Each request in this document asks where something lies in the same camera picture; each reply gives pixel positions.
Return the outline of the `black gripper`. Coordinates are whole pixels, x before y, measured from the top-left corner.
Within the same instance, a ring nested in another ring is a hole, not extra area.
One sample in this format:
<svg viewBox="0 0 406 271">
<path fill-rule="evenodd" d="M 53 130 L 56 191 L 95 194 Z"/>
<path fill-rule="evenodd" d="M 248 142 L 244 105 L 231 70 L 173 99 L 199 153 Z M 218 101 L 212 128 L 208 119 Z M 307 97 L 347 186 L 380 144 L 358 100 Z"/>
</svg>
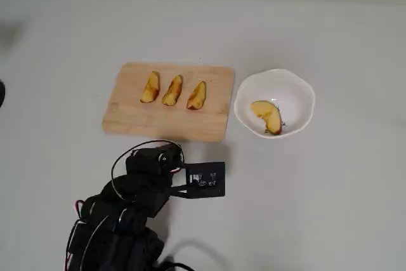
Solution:
<svg viewBox="0 0 406 271">
<path fill-rule="evenodd" d="M 172 185 L 173 176 L 184 165 L 181 147 L 167 143 L 134 150 L 126 158 L 126 173 L 143 182 Z"/>
</svg>

